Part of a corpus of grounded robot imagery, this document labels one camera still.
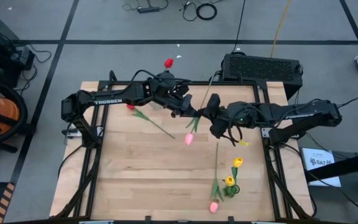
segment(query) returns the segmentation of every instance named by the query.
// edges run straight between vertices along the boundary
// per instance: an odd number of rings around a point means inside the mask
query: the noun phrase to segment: flower
[[[186,144],[186,145],[190,145],[191,142],[193,141],[193,138],[194,138],[194,135],[193,135],[193,134],[191,134],[191,133],[186,134],[185,144]]]
[[[173,59],[172,58],[168,58],[164,63],[165,68],[170,68],[170,67],[172,67],[172,65],[173,65]]]
[[[130,109],[130,110],[134,110],[135,106],[134,105],[127,105],[127,108]]]
[[[218,210],[219,204],[216,202],[211,202],[211,205],[209,206],[209,211],[211,211],[213,214],[216,213]]]
[[[226,183],[226,185],[228,187],[231,187],[234,184],[236,184],[236,181],[234,180],[234,178],[232,176],[226,177],[226,180],[224,180],[224,182]]]
[[[242,158],[241,157],[237,157],[234,159],[233,161],[234,167],[238,168],[242,165]]]

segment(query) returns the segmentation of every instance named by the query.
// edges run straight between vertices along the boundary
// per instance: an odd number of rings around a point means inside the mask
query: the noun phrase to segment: yellow cable
[[[277,36],[278,36],[278,33],[280,32],[281,25],[283,24],[283,21],[284,21],[285,15],[287,14],[288,7],[290,6],[290,3],[291,3],[291,0],[288,0],[287,6],[285,6],[285,10],[284,10],[283,16],[281,17],[281,21],[280,21],[280,23],[279,23],[279,25],[278,25],[276,34],[274,35],[273,48],[272,48],[272,53],[270,54],[270,58],[273,57],[274,49],[276,48]]]

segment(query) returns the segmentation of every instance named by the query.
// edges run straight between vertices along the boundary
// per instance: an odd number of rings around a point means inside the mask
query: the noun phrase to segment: wooden table
[[[98,82],[83,82],[81,89],[96,91]],[[192,105],[199,108],[207,86],[190,86]],[[212,86],[209,95],[217,93],[221,105],[234,101],[253,102],[251,86]],[[270,101],[286,105],[282,83],[268,83]],[[242,129],[248,146],[233,147],[227,139],[216,139],[209,132],[211,125],[201,119],[195,140],[184,144],[185,129],[190,118],[175,118],[169,110],[154,110],[150,105],[139,108],[176,139],[172,139],[151,123],[132,116],[125,105],[111,105],[104,132],[103,150],[93,202],[92,219],[144,220],[274,220],[264,152],[259,128]],[[90,123],[93,109],[85,113]],[[241,191],[234,198],[224,198],[216,214],[209,212],[214,178],[214,155],[218,152],[218,179],[231,174],[235,157],[244,159],[239,168],[237,184]],[[69,140],[65,156],[81,144],[81,139]],[[298,148],[296,141],[289,145]],[[282,161],[287,187],[297,202],[309,214],[313,213],[301,159],[294,152],[282,149]],[[78,188],[85,149],[66,161],[55,192],[51,215],[56,215]],[[219,181],[221,189],[224,182]],[[280,213],[285,217],[281,192],[277,190]],[[81,214],[85,214],[83,200]]]

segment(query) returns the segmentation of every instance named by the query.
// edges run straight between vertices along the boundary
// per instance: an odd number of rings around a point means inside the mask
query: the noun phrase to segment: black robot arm
[[[328,100],[313,100],[307,104],[279,106],[274,103],[246,103],[243,101],[230,103],[227,108],[220,106],[217,94],[212,94],[205,108],[196,111],[191,106],[191,95],[187,94],[189,80],[178,80],[170,72],[165,71],[153,75],[142,83],[133,83],[123,90],[84,91],[70,95],[62,101],[62,119],[73,123],[82,134],[83,145],[96,147],[100,142],[96,127],[91,127],[84,119],[83,113],[90,106],[126,103],[144,106],[153,101],[172,111],[172,117],[204,117],[212,122],[211,134],[228,138],[235,145],[236,140],[231,133],[235,126],[240,128],[271,128],[268,132],[272,145],[286,142],[290,137],[316,126],[336,126],[342,118],[335,104]],[[283,129],[278,126],[285,119],[298,119],[293,125]]]

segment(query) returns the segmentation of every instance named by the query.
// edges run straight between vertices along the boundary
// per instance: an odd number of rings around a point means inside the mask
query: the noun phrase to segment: floor
[[[38,76],[24,92],[37,134],[12,140],[20,153],[0,152],[0,182],[16,183],[5,222],[48,217],[65,148],[60,131],[67,124],[60,119],[60,101],[82,81],[105,80],[110,70],[119,80],[129,80],[138,69],[162,70],[169,57],[177,58],[171,72],[180,78],[206,80],[219,69],[234,46],[242,1],[224,0],[216,4],[212,21],[193,22],[182,18],[180,1],[168,1],[161,12],[138,14],[122,9],[126,3],[135,6],[134,0],[0,0],[0,18],[8,27],[37,50],[53,53],[48,62],[35,64]],[[147,5],[146,0],[140,3]],[[247,0],[237,48],[268,57],[286,3]],[[194,13],[189,9],[185,16]],[[305,69],[300,103],[313,98],[344,103],[358,96],[353,61],[358,0],[293,0],[278,39],[274,57],[299,60]],[[338,127],[310,133],[328,149],[358,152],[358,101],[341,113],[344,121]],[[306,138],[299,144],[317,148]],[[358,210],[350,203],[317,200],[317,207],[322,220],[358,221]]]

